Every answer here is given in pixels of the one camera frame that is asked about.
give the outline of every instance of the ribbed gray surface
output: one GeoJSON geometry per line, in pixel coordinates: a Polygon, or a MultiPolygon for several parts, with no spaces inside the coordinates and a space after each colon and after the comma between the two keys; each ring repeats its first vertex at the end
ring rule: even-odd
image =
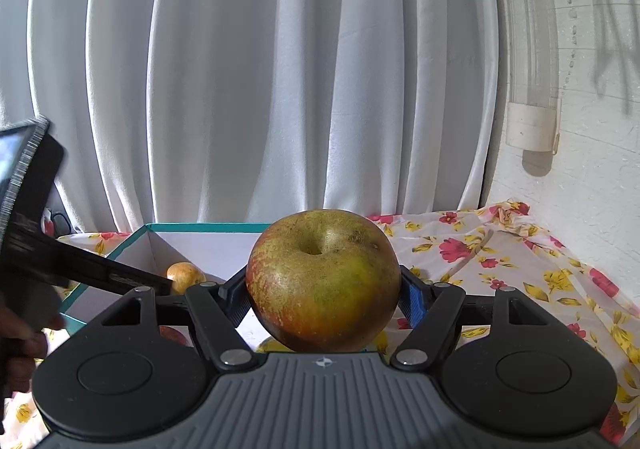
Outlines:
{"type": "Polygon", "coordinates": [[[38,449],[611,447],[595,433],[551,443],[488,435],[450,411],[423,375],[391,369],[376,353],[326,358],[322,367],[318,355],[272,353],[255,371],[221,377],[189,419],[145,440],[106,445],[50,435],[38,449]]]}

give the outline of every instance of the black handheld device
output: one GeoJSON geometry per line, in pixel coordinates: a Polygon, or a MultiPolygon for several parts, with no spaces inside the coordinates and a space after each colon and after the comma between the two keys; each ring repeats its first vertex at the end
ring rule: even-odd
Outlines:
{"type": "MultiPolygon", "coordinates": [[[[169,294],[171,282],[108,259],[100,259],[45,235],[40,219],[64,150],[49,134],[50,123],[34,118],[0,130],[0,295],[35,331],[60,307],[52,285],[69,279],[123,294],[140,285],[169,294]]],[[[3,395],[6,359],[15,341],[0,338],[3,395]]]]}

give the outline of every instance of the white wall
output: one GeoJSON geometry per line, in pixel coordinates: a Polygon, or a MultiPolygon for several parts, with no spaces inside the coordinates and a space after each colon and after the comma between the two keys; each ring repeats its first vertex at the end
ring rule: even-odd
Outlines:
{"type": "Polygon", "coordinates": [[[640,0],[553,0],[562,99],[558,154],[505,144],[501,54],[484,199],[518,198],[578,257],[640,302],[640,0]]]}

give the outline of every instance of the metal screw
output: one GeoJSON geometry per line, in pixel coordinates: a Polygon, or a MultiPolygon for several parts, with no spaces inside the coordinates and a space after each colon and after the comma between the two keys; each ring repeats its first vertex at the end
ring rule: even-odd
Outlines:
{"type": "Polygon", "coordinates": [[[422,350],[414,348],[396,353],[396,360],[404,366],[415,366],[427,362],[428,356],[422,350]]]}
{"type": "Polygon", "coordinates": [[[251,353],[242,349],[227,350],[222,352],[220,360],[227,366],[239,366],[251,360],[251,353]]]}

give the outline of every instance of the hand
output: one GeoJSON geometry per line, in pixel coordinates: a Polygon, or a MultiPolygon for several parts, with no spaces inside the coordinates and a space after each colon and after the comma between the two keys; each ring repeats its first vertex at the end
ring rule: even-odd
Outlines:
{"type": "MultiPolygon", "coordinates": [[[[56,314],[47,325],[52,330],[65,327],[65,320],[56,314]]],[[[47,355],[47,337],[43,332],[34,332],[9,308],[0,305],[0,337],[22,339],[20,354],[6,363],[7,386],[10,391],[27,393],[31,387],[31,376],[36,369],[34,358],[43,359],[47,355]]]]}

